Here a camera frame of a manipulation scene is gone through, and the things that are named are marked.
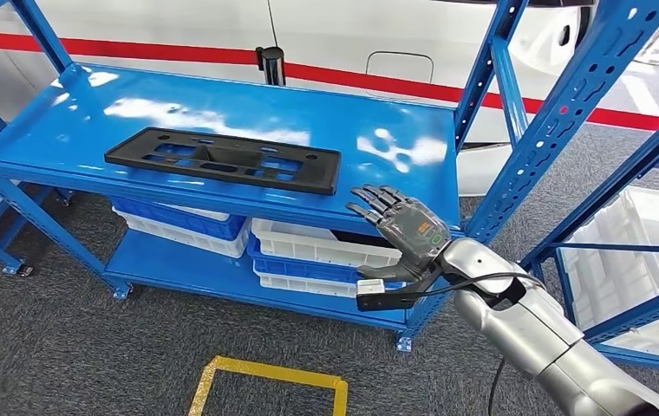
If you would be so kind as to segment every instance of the shelf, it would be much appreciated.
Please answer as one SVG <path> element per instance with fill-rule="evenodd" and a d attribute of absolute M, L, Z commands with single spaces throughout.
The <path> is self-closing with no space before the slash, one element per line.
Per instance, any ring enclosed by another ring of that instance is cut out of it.
<path fill-rule="evenodd" d="M 356 300 L 260 286 L 247 254 L 220 256 L 139 231 L 128 230 L 105 274 L 131 283 L 224 297 L 303 314 L 388 329 L 405 329 L 405 311 L 360 312 Z"/>
<path fill-rule="evenodd" d="M 340 151 L 323 196 L 105 163 L 144 127 Z M 459 224 L 453 111 L 369 97 L 99 65 L 68 68 L 0 133 L 0 176 L 69 189 L 373 233 L 345 209 L 350 188 L 388 184 Z"/>

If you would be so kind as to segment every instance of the blue metal shelf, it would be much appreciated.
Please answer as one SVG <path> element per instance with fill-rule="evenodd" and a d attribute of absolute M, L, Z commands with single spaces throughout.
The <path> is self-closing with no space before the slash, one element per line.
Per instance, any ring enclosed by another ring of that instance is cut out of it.
<path fill-rule="evenodd" d="M 562 249 L 586 250 L 629 250 L 659 252 L 659 246 L 636 244 L 605 244 L 605 243 L 566 243 L 581 226 L 593 215 L 614 198 L 628 183 L 641 178 L 650 169 L 659 167 L 659 130 L 648 138 L 636 151 L 628 157 L 585 201 L 580 204 L 561 224 L 546 236 L 534 250 L 532 250 L 521 266 L 527 270 L 539 269 L 541 263 L 554 258 L 562 284 L 564 295 L 564 309 L 567 318 L 576 322 L 574 313 L 574 295 L 570 277 L 564 266 Z M 585 339 L 595 343 L 601 351 L 608 353 L 614 360 L 629 361 L 642 365 L 659 368 L 659 356 L 645 354 L 636 350 L 615 348 L 601 344 L 617 337 L 632 328 L 639 328 L 659 319 L 659 295 L 642 302 L 628 310 L 597 323 L 584 331 Z"/>
<path fill-rule="evenodd" d="M 340 151 L 337 193 L 263 188 L 105 162 L 108 149 L 154 125 Z M 0 133 L 0 175 L 365 233 L 375 229 L 345 208 L 350 188 L 383 183 L 421 198 L 455 226 L 455 159 L 444 160 L 439 151 L 452 129 L 453 112 L 448 108 L 73 66 Z M 447 184 L 451 193 L 439 192 L 444 182 L 454 184 Z"/>
<path fill-rule="evenodd" d="M 292 310 L 374 327 L 406 329 L 403 310 L 359 312 L 355 299 L 264 288 L 247 255 L 234 259 L 130 230 L 105 273 L 132 283 Z"/>
<path fill-rule="evenodd" d="M 388 184 L 422 200 L 459 236 L 455 159 L 496 75 L 513 153 L 464 230 L 488 243 L 659 25 L 659 2 L 599 4 L 588 35 L 529 124 L 507 51 L 526 0 L 499 1 L 455 109 L 80 66 L 70 60 L 33 0 L 10 2 L 60 76 L 0 131 L 0 195 L 7 202 L 83 262 L 117 298 L 127 296 L 131 283 L 223 296 L 393 328 L 404 350 L 445 295 L 425 298 L 405 314 L 361 314 L 352 300 L 260 288 L 245 257 L 224 259 L 135 231 L 125 236 L 106 266 L 7 179 L 368 234 L 376 234 L 375 229 L 344 208 L 349 190 L 363 183 Z M 104 162 L 109 148 L 150 126 L 340 151 L 337 193 L 311 195 Z M 206 264 L 219 273 L 204 276 Z"/>

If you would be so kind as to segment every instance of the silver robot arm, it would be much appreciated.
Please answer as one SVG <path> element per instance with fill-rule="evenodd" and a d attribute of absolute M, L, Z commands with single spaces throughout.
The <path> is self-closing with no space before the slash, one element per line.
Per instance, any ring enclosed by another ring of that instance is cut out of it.
<path fill-rule="evenodd" d="M 485 245 L 461 238 L 440 258 L 445 272 L 474 278 L 495 272 L 524 271 Z M 478 289 L 455 290 L 454 306 L 525 376 L 535 379 L 564 414 L 579 416 L 659 415 L 659 394 L 631 378 L 583 340 L 546 291 L 525 279 L 525 290 L 511 306 L 494 310 L 480 295 L 498 295 L 517 277 L 476 283 Z"/>
<path fill-rule="evenodd" d="M 508 362 L 536 380 L 564 414 L 659 415 L 659 394 L 588 344 L 559 304 L 517 264 L 471 238 L 452 241 L 444 222 L 394 188 L 364 185 L 352 193 L 371 209 L 353 203 L 348 209 L 401 251 L 396 265 L 358 268 L 364 278 L 357 286 L 360 310 L 411 308 L 441 276 L 453 285 L 447 289 L 456 288 L 453 301 L 460 315 Z M 386 291 L 384 282 L 408 284 Z M 501 308 L 502 299 L 509 306 Z"/>

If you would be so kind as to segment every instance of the black cable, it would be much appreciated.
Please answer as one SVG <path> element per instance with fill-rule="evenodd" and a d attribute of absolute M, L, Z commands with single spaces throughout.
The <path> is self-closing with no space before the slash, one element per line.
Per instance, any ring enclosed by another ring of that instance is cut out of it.
<path fill-rule="evenodd" d="M 477 282 L 482 282 L 484 280 L 490 280 L 490 279 L 497 279 L 499 277 L 518 277 L 520 279 L 526 279 L 526 280 L 536 284 L 541 289 L 546 290 L 544 285 L 536 277 L 532 277 L 532 276 L 527 275 L 526 273 L 518 273 L 518 272 L 515 272 L 515 271 L 500 271 L 500 272 L 497 272 L 497 273 L 490 273 L 490 274 L 483 275 L 483 276 L 473 277 L 473 278 L 467 279 L 465 282 L 452 284 L 452 285 L 446 286 L 446 287 L 441 288 L 441 289 L 424 292 L 424 293 L 419 294 L 419 297 L 439 295 L 440 293 L 447 293 L 450 290 L 463 289 L 463 288 L 466 288 L 467 286 L 472 286 L 472 285 L 476 284 Z"/>
<path fill-rule="evenodd" d="M 501 358 L 500 364 L 498 365 L 498 371 L 495 372 L 495 377 L 493 377 L 491 392 L 488 395 L 488 416 L 493 416 L 493 399 L 495 398 L 495 387 L 498 386 L 498 380 L 500 380 L 500 374 L 503 373 L 503 367 L 505 366 L 506 366 L 506 359 Z"/>

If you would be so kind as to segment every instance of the yellow tape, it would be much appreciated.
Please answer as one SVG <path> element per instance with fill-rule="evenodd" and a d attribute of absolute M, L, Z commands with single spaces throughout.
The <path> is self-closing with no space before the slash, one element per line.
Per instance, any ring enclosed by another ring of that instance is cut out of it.
<path fill-rule="evenodd" d="M 314 387 L 331 388 L 335 390 L 332 416 L 345 416 L 348 406 L 348 383 L 335 375 L 312 373 L 311 371 L 293 368 L 271 366 L 260 362 L 235 360 L 233 358 L 215 356 L 202 371 L 197 391 L 194 393 L 189 416 L 201 416 L 210 393 L 215 371 L 224 370 L 233 373 L 256 375 L 266 379 L 288 381 L 289 383 L 306 384 Z"/>

